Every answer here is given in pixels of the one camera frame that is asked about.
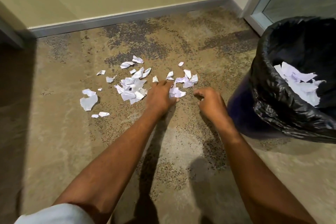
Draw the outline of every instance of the forearm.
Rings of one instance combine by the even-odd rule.
[[[156,113],[145,111],[73,180],[54,204],[77,204],[95,223],[103,223],[128,184],[158,119]]]
[[[246,209],[256,223],[259,223],[257,220],[267,220],[276,214],[315,223],[306,209],[272,173],[230,121],[217,123],[216,127]]]

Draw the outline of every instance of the person's left hand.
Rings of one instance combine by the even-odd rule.
[[[178,98],[169,98],[169,90],[173,84],[173,81],[166,80],[153,82],[147,93],[146,110],[155,112],[159,117],[168,112],[169,108],[179,101]]]

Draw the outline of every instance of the person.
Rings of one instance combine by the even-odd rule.
[[[142,116],[69,184],[53,206],[22,215],[16,224],[105,224],[110,218],[159,119],[179,100],[173,82],[154,82]],[[200,111],[216,127],[253,223],[316,223],[235,129],[213,88],[196,89]]]

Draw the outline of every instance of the person's left arm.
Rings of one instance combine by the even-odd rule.
[[[178,100],[169,98],[172,85],[166,81],[152,84],[143,115],[81,171],[54,205],[78,205],[96,224],[108,221],[156,123]]]

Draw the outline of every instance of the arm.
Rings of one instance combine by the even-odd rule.
[[[169,98],[173,82],[154,82],[143,115],[69,184],[54,205],[80,206],[98,223],[107,223],[128,184],[158,120],[178,101]]]
[[[201,112],[215,125],[253,223],[316,223],[294,195],[236,130],[224,100],[213,88],[198,89]]]

